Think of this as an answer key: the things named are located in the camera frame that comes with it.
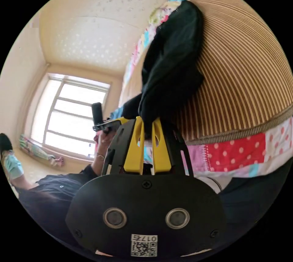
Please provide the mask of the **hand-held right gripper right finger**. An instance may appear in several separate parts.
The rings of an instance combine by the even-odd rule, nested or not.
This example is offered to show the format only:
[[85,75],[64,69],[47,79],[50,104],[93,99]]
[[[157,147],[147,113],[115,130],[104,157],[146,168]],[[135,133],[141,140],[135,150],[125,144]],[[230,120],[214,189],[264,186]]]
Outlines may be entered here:
[[152,159],[154,174],[170,172],[171,161],[159,118],[152,123]]

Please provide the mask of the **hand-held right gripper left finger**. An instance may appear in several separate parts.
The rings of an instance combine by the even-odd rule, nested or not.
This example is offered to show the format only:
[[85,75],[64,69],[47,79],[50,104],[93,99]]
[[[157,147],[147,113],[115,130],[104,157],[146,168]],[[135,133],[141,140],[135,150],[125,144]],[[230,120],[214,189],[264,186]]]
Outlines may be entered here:
[[137,117],[135,119],[128,152],[123,166],[126,173],[143,173],[144,139],[144,122],[141,117]]

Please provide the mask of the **person's left hand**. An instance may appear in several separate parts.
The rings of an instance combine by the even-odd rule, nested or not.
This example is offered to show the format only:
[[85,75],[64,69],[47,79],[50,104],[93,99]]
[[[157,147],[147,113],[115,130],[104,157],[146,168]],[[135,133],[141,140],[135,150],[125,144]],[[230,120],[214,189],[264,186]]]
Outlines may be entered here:
[[94,137],[96,143],[95,152],[97,154],[105,156],[110,143],[112,142],[116,132],[115,131],[98,131]]

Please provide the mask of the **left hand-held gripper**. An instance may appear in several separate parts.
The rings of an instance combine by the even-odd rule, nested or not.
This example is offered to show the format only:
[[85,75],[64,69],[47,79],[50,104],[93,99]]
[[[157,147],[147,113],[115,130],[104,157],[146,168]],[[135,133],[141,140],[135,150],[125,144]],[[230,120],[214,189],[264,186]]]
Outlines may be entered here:
[[95,124],[92,129],[95,132],[99,132],[102,131],[104,132],[106,135],[109,134],[111,131],[116,131],[120,125],[123,125],[125,123],[127,123],[129,121],[129,119],[125,118],[125,117],[120,117],[116,120],[108,120],[108,121],[104,121],[102,123],[99,124]]

